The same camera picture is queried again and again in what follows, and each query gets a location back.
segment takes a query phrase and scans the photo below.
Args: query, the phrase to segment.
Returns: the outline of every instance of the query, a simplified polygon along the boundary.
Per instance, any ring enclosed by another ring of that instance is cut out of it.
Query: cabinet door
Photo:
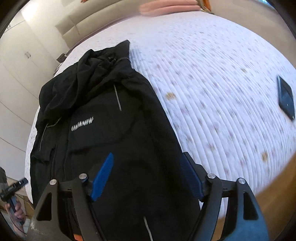
[[[36,44],[33,51],[32,45],[38,40],[27,27],[28,24],[22,22],[3,34],[0,39],[0,60],[19,83],[38,98],[41,87],[52,78],[55,66],[52,60],[47,60],[47,52],[41,45]],[[39,52],[33,61],[30,59],[33,54],[30,58],[25,55],[28,49],[32,53]]]
[[[20,85],[1,61],[0,74],[0,105],[2,103],[12,113],[32,125],[39,105],[38,99]]]
[[[30,54],[29,59],[50,80],[59,63],[47,52],[26,22],[20,24],[19,35],[22,36],[22,47]]]
[[[31,125],[20,119],[0,103],[0,138],[26,152]]]

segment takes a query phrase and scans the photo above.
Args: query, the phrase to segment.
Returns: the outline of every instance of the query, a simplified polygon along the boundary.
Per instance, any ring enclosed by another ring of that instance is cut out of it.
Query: bed
[[[152,84],[182,150],[221,179],[245,178],[257,195],[272,187],[296,151],[296,125],[278,106],[276,82],[279,74],[296,89],[291,63],[240,25],[204,12],[186,12],[138,16],[108,27],[77,46],[56,74],[88,49],[126,39],[131,42],[132,67]],[[37,114],[26,151],[28,180]],[[26,191],[32,201],[30,185]],[[221,218],[226,207],[223,200]]]

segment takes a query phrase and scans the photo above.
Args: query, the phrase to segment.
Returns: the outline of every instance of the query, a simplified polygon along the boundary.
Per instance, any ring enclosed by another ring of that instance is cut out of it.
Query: white wall
[[[61,0],[30,0],[21,13],[41,44],[54,59],[69,50],[55,27],[66,14]]]

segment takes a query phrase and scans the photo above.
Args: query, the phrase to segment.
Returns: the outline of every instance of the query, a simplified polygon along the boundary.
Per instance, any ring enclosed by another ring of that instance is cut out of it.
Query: jacket hood
[[[126,40],[100,51],[88,50],[77,63],[47,82],[39,95],[38,122],[54,122],[71,114],[82,101],[87,101],[87,93],[102,82],[114,64],[128,58],[129,45],[130,42]]]

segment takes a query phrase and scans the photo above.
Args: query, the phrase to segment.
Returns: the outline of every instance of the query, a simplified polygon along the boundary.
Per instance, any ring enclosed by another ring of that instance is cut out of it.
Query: wooden floor
[[[256,198],[265,217],[270,240],[274,240],[296,211],[296,154],[283,172]],[[218,220],[213,240],[219,240],[223,224],[224,219]]]

